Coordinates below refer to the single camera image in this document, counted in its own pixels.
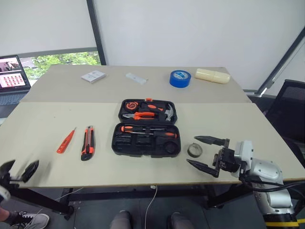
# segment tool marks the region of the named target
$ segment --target gray pants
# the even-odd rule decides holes
[[[194,229],[191,222],[179,212],[171,215],[170,224],[172,229]],[[130,213],[120,211],[111,222],[110,229],[132,229]]]

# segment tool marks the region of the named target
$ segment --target orange screwdriver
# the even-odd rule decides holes
[[[62,144],[59,146],[58,150],[56,151],[57,153],[62,154],[63,152],[65,152],[65,150],[66,150],[68,144],[70,143],[70,141],[71,141],[71,139],[72,139],[72,137],[73,137],[73,134],[74,134],[74,132],[75,132],[75,129],[76,129],[76,128],[74,128],[74,130],[72,130],[72,131],[69,133],[69,135],[65,138],[65,140],[62,142]]]
[[[131,131],[143,131],[146,130],[145,128],[142,128],[141,126],[129,126],[129,125],[124,125],[121,127],[122,132],[131,132]],[[165,128],[153,128],[150,130],[165,130]]]
[[[128,132],[131,134],[140,134],[140,135],[153,135],[155,137],[160,136],[160,137],[173,137],[173,138],[177,138],[177,134],[172,133],[172,132],[165,132],[165,131],[154,131],[153,133],[146,133],[146,132],[137,132],[137,131],[124,131],[124,132]]]

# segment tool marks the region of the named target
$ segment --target white wall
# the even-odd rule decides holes
[[[2,0],[0,56],[96,47],[86,0]]]
[[[304,0],[95,0],[109,65],[224,66],[258,89],[305,24]]]
[[[293,59],[279,75],[275,83],[267,89],[265,94],[277,95],[282,88],[285,79],[305,82],[305,43],[296,52]]]

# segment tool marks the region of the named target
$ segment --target black chair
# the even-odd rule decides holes
[[[266,118],[305,168],[298,145],[305,145],[305,83],[285,80]]]

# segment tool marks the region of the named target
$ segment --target duct tape roll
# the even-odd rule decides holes
[[[170,84],[174,87],[187,87],[191,80],[191,74],[183,70],[176,70],[171,73]]]

